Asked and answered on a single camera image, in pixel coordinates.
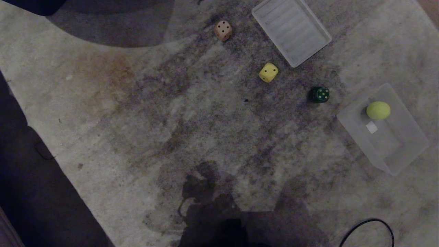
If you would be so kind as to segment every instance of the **tennis ball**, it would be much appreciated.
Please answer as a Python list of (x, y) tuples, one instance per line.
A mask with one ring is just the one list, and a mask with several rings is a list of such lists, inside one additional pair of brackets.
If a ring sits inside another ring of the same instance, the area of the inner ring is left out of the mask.
[(375, 101), (367, 106), (366, 113), (373, 120), (382, 120), (390, 115), (390, 106), (386, 102)]

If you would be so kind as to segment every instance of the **black cable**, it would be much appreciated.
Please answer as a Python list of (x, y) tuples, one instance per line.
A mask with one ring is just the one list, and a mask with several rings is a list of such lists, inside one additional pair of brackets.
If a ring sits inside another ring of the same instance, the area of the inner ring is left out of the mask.
[(363, 222), (361, 222), (360, 224), (356, 225), (354, 228), (352, 228), (352, 229), (346, 234), (346, 236), (343, 238), (343, 240), (342, 240), (342, 242), (341, 242), (341, 244), (340, 244), (339, 247), (342, 247), (342, 246), (343, 246), (343, 244), (344, 244), (345, 241), (348, 239), (348, 237), (351, 235), (351, 233), (353, 233), (353, 231), (355, 231), (357, 228), (359, 228), (360, 226), (362, 226), (362, 225), (364, 225), (364, 224), (367, 224), (367, 223), (369, 223), (369, 222), (374, 222), (374, 221), (378, 221), (378, 222), (383, 223), (383, 224), (387, 227), (387, 229), (389, 229), (390, 235), (392, 235), (392, 247), (395, 247), (395, 237), (393, 236), (392, 229), (390, 228), (390, 226), (389, 226), (386, 222), (384, 222), (384, 221), (382, 221), (382, 220), (380, 220), (380, 219), (369, 219), (369, 220), (363, 221)]

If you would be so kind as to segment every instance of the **white label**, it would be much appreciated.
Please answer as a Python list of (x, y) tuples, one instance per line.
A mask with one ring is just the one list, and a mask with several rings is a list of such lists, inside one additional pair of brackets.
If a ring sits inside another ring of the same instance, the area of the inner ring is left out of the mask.
[(377, 130), (378, 130), (378, 128), (377, 128), (377, 126), (374, 124), (374, 122), (369, 122), (368, 124), (366, 124), (366, 127), (367, 127), (367, 129), (369, 130), (369, 132), (371, 133), (371, 134), (373, 134), (373, 133), (375, 133), (375, 132), (377, 132)]

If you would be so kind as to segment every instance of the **plastic tray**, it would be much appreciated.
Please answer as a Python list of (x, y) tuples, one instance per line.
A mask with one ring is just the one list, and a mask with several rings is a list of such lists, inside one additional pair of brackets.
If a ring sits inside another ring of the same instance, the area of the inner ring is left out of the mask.
[[(367, 116), (366, 108), (374, 101), (389, 104), (388, 118), (372, 120)], [(389, 84), (365, 93), (337, 118), (372, 165), (394, 176), (429, 146), (421, 128)]]
[(264, 0), (252, 14), (293, 68), (332, 40), (302, 0)]

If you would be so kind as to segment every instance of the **green die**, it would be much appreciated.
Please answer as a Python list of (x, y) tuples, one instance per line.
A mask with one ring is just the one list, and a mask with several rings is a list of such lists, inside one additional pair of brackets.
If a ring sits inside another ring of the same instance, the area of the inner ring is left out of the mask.
[(329, 89), (326, 87), (313, 87), (309, 91), (309, 100), (315, 103), (325, 103), (329, 99)]

